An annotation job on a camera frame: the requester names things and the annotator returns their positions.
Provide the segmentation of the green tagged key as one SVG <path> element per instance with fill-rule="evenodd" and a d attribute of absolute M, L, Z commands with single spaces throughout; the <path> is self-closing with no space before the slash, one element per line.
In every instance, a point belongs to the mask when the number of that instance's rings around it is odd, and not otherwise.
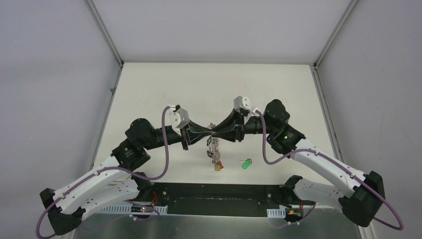
<path fill-rule="evenodd" d="M 241 163 L 242 169 L 245 170 L 252 164 L 252 159 L 248 158 L 246 160 L 241 160 L 240 163 Z"/>

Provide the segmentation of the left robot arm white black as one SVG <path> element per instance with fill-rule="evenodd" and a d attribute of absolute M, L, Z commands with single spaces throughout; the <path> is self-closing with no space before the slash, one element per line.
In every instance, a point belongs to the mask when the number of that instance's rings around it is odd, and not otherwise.
<path fill-rule="evenodd" d="M 144 118 L 134 120 L 125 132 L 126 139 L 97 167 L 61 189 L 46 188 L 40 192 L 45 210 L 36 225 L 37 237 L 43 237 L 40 226 L 44 217 L 48 218 L 53 236 L 62 236 L 106 206 L 134 198 L 147 201 L 152 194 L 151 182 L 163 178 L 169 169 L 169 145 L 181 143 L 187 150 L 189 145 L 213 135 L 212 126 L 201 126 L 179 113 L 170 115 L 171 125 L 165 125 L 162 116 L 160 128 Z M 137 172 L 151 158 L 147 151 L 159 147 L 165 152 L 163 171 L 153 177 Z"/>

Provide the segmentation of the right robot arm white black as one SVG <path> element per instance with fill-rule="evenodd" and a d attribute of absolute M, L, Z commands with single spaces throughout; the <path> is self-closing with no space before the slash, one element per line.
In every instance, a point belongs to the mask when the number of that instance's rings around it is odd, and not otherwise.
<path fill-rule="evenodd" d="M 228 141 L 241 141 L 246 134 L 261 134 L 266 164 L 274 165 L 290 158 L 331 183 L 326 185 L 291 176 L 282 191 L 285 202 L 321 203 L 340 210 L 354 224 L 368 227 L 386 202 L 382 176 L 375 171 L 365 173 L 328 156 L 289 125 L 289 119 L 290 114 L 278 99 L 269 102 L 261 112 L 252 108 L 248 98 L 238 97 L 231 114 L 214 126 L 211 134 Z"/>

